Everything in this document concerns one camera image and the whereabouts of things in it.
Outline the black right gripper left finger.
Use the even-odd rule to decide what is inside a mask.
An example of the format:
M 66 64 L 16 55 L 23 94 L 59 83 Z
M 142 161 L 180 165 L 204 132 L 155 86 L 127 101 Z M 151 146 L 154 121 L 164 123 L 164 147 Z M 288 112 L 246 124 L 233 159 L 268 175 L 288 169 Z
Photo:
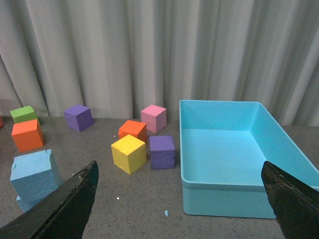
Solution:
M 80 239 L 99 179 L 92 161 L 33 208 L 1 228 L 2 239 Z

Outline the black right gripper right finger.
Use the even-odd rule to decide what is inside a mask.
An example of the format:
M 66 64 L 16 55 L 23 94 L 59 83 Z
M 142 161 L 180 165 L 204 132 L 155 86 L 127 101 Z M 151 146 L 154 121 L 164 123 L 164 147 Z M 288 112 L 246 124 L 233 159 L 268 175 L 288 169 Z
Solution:
M 265 161 L 261 177 L 276 221 L 286 239 L 319 237 L 319 193 Z

